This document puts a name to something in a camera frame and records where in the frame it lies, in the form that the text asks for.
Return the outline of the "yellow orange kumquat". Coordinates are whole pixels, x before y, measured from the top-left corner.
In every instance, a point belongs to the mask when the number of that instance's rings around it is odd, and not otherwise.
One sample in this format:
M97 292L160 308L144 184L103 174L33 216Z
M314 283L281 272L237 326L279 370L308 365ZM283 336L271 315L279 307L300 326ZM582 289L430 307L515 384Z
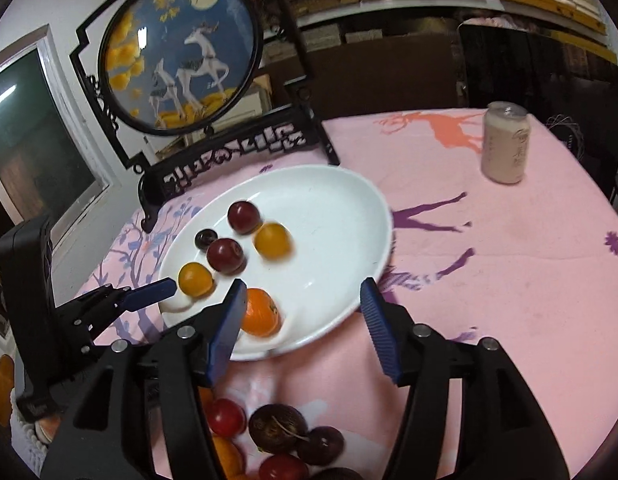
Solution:
M207 296L214 289L211 272L196 261L182 266L178 275L178 284L184 295L193 298Z

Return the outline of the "red cherry tomato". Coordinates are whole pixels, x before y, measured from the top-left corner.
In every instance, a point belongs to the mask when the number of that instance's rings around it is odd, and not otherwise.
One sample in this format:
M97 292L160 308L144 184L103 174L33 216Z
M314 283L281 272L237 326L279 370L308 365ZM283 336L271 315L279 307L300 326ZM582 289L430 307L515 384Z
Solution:
M246 429L244 410L230 399L211 401L205 407L205 415L209 428L219 437L233 439Z
M276 454L261 463L258 475L260 480L306 480L310 470L296 456Z

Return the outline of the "large orange mandarin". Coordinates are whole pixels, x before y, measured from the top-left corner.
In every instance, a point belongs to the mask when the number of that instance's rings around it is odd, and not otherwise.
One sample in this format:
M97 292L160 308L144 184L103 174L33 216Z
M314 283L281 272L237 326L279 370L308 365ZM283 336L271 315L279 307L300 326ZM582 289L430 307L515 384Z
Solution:
M261 288L247 289L247 305L240 328L248 335L266 338L282 326L280 312L272 297Z

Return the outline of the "small orange mandarin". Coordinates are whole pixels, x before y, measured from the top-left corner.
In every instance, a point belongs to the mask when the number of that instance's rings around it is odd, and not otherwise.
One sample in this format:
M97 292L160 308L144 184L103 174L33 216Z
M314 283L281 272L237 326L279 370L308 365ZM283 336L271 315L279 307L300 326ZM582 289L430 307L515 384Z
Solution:
M245 473L243 455L231 440L213 436L212 442L226 478L231 479Z

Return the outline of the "dark cherry with stem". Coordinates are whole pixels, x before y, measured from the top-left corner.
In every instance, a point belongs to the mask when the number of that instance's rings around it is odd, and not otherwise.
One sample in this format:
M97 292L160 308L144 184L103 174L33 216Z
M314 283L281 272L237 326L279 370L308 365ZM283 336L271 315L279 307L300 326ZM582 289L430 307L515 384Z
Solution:
M296 453L310 466L326 467L341 456L345 449L342 433L331 426L318 426L298 438Z

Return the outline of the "round deer art screen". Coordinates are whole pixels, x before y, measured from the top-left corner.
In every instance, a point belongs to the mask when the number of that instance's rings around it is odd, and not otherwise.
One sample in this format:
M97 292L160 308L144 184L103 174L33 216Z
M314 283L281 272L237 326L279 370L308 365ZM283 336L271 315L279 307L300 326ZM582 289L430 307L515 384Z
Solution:
M205 128L250 86L262 36L250 0L126 0L98 51L103 99L152 136Z

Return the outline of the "black carved wooden stand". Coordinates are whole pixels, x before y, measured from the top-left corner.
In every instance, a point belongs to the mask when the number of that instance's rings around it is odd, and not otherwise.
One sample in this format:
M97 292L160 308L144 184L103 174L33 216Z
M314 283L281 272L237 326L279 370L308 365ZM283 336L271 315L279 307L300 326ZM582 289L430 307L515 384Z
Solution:
M98 7L97 14L108 15L110 23L125 1L105 0ZM292 152L316 145L322 148L331 164L338 163L333 144L310 102L308 83L313 76L313 67L288 0L250 1L263 32L262 51L264 34L272 30L294 46L301 73L284 84L289 98L287 104L258 117L244 119L226 129L219 128L219 120L238 105L254 78L240 99L205 128L176 136L152 136L128 127L110 109L102 96L97 63L95 73L88 74L80 52L74 51L70 55L85 99L111 148L123 166L140 178L138 200L143 211L141 227L145 232L152 231L156 226L164 204L184 194L201 174L236 157L264 151Z

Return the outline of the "dark red cherry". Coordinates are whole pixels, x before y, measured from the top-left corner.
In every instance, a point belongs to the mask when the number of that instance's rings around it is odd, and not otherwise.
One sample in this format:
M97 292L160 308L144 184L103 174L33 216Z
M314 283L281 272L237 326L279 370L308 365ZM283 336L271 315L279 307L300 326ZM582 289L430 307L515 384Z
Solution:
M261 223L259 209L248 200L238 200L228 208L228 224L240 235L254 232Z

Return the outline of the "small black grape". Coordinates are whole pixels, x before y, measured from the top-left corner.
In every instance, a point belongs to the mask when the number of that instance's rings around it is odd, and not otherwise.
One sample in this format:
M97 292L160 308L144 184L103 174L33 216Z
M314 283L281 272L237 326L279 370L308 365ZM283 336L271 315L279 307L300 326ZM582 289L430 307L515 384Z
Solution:
M217 239L218 233L215 230L202 229L196 233L194 243L201 252L206 252L210 245Z

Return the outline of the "dark chair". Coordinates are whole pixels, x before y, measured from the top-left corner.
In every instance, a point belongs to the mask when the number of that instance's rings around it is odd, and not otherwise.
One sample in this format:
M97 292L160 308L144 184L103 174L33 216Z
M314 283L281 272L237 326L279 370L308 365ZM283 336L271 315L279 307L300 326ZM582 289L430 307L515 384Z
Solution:
M572 44L464 23L458 28L469 105L524 108L580 162L602 192L618 172L618 66Z

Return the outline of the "white beverage can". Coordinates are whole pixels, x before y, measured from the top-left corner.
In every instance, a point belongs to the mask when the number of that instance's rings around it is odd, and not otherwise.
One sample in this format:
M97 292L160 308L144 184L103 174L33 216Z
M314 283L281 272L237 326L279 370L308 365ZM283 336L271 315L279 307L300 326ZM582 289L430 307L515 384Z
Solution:
M491 181L515 185L524 177L530 123L527 111L509 102L492 102L484 114L481 171Z

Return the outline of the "white oval plate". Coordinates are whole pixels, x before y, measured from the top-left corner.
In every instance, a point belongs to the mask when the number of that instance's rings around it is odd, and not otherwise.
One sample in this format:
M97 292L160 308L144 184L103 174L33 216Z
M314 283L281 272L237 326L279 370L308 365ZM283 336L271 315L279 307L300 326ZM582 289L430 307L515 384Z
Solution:
M284 226L289 255L268 260L254 247L252 235L232 230L228 208L238 200L253 203L264 221ZM318 340L352 315L360 304L361 283L380 278L386 268L393 226L385 196L351 170L322 165L272 170L202 207L167 249L158 275L176 278L187 263L206 263L194 244L203 228L237 240L246 257L238 278L272 297L282 326L268 338L240 333L232 358L263 360Z

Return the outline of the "pink printed tablecloth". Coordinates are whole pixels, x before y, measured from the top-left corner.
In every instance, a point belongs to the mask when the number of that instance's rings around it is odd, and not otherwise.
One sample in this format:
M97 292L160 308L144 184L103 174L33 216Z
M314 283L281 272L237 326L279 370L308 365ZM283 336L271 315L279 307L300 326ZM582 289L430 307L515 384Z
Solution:
M539 404L575 476L618 419L618 216L563 144L540 122L525 179L495 184L481 173L478 110L431 110L334 119L326 130L341 166L384 193L394 253L379 288L414 321L446 338L504 347ZM268 170L325 164L318 151L255 154L214 168L160 212L143 234L125 212L78 294L156 278L172 240L228 188ZM303 349L232 364L217 396L283 402L347 438L341 463L367 479L382 472L405 391L382 374L359 313Z

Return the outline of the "dark red plum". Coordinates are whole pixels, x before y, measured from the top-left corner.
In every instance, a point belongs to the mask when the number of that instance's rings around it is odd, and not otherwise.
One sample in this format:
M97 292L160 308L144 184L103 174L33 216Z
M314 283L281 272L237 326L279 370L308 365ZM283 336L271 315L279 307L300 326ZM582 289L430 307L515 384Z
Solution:
M218 238L209 245L206 255L213 270L223 274L236 273L245 262L242 246L232 238Z

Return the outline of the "framed window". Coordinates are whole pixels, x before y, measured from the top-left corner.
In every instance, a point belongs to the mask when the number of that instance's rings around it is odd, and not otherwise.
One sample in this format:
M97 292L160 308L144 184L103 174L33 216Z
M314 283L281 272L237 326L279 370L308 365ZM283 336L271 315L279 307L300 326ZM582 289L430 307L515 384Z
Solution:
M110 187L44 25L0 51L0 202L18 224L70 233Z

